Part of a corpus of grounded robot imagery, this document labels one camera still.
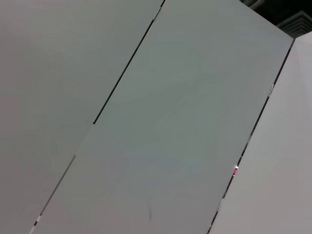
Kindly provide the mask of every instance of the gray panel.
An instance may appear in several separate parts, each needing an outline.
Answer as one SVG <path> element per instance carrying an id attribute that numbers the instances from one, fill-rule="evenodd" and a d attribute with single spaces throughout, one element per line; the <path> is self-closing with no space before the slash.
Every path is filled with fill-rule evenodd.
<path id="1" fill-rule="evenodd" d="M 28 233 L 162 0 L 0 1 L 0 233 Z"/>
<path id="2" fill-rule="evenodd" d="M 206 233 L 291 42 L 239 1 L 167 1 L 36 233 Z"/>
<path id="3" fill-rule="evenodd" d="M 297 38 L 211 234 L 311 232 L 312 33 Z"/>

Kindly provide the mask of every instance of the partition panel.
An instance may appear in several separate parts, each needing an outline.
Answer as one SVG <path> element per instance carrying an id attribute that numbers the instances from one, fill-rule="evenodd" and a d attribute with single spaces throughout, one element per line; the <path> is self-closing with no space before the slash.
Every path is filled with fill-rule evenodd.
<path id="1" fill-rule="evenodd" d="M 204 234 L 292 39 L 232 0 L 169 0 L 40 234 Z"/>

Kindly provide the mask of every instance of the gray wall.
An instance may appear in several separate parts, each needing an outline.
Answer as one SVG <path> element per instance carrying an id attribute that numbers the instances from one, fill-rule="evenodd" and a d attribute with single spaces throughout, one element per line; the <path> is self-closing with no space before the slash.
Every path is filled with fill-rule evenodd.
<path id="1" fill-rule="evenodd" d="M 206 233 L 291 42 L 239 1 L 167 1 L 36 233 Z"/>
<path id="2" fill-rule="evenodd" d="M 212 234 L 309 233 L 312 34 L 297 38 Z"/>
<path id="3" fill-rule="evenodd" d="M 0 233 L 28 233 L 162 0 L 0 1 Z"/>

